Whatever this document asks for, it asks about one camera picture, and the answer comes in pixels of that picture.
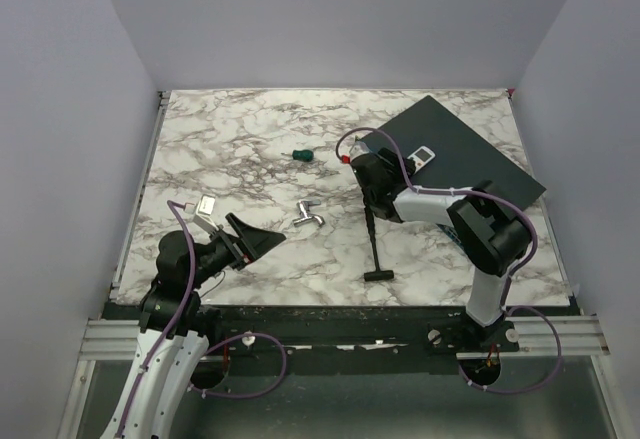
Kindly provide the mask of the white remote control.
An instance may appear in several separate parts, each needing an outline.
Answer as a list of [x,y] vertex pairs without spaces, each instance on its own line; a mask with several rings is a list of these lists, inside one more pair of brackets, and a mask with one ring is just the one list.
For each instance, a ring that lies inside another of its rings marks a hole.
[[413,162],[415,170],[419,171],[435,159],[433,150],[427,146],[420,146],[408,158]]

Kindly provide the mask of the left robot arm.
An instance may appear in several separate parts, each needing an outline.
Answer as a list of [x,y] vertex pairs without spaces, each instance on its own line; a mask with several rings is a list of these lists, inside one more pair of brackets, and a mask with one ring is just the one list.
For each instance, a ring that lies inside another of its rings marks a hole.
[[205,308],[198,293],[208,279],[241,270],[285,241],[284,234],[250,226],[232,213],[226,233],[202,216],[209,234],[194,241],[185,220],[158,244],[156,276],[140,305],[136,349],[105,438],[166,438],[200,359],[228,345],[218,310]]

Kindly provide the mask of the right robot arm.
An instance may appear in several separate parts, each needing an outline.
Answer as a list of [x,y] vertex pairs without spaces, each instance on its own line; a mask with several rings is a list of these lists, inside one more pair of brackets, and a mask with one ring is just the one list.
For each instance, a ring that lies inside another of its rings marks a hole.
[[470,320],[460,326],[460,338],[469,349],[480,351],[496,339],[494,324],[504,314],[513,275],[527,264],[538,248],[531,220],[502,197],[491,181],[474,187],[429,189],[411,183],[424,162],[416,154],[404,158],[383,148],[371,151],[356,142],[345,159],[363,194],[366,227],[375,270],[367,281],[387,280],[391,271],[380,267],[375,220],[395,223],[424,222],[446,226],[473,265],[472,289],[465,312]]

